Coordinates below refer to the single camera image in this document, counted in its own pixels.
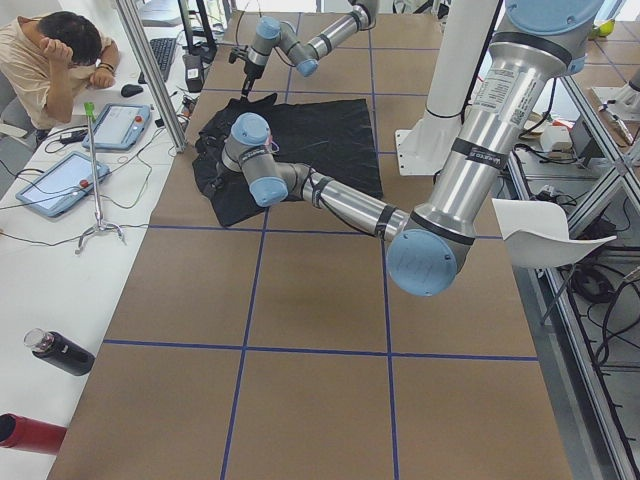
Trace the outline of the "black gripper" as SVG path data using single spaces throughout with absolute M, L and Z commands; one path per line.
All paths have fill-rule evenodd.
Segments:
M 229 62 L 231 64 L 238 60 L 244 62 L 244 74 L 245 79 L 241 88 L 241 97 L 247 98 L 253 89 L 254 83 L 257 79 L 261 78 L 261 65 L 257 62 L 259 54 L 251 47 L 233 47 L 229 55 Z

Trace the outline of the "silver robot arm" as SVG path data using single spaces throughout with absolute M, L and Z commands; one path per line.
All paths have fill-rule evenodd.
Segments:
M 303 42 L 293 25 L 271 16 L 262 16 L 256 25 L 252 42 L 235 46 L 229 62 L 244 62 L 245 79 L 241 98 L 247 100 L 256 80 L 262 78 L 272 52 L 281 53 L 286 63 L 303 77 L 315 73 L 321 59 L 329 55 L 349 37 L 373 28 L 379 13 L 378 1 L 350 1 L 351 11 L 324 30 Z
M 232 124 L 221 173 L 242 176 L 261 207 L 289 197 L 389 243 L 392 280 L 416 296 L 446 290 L 462 269 L 475 218 L 548 81 L 579 72 L 597 1 L 456 1 L 422 118 L 397 134 L 400 168 L 435 175 L 410 212 L 369 198 L 301 162 L 279 162 L 258 114 Z

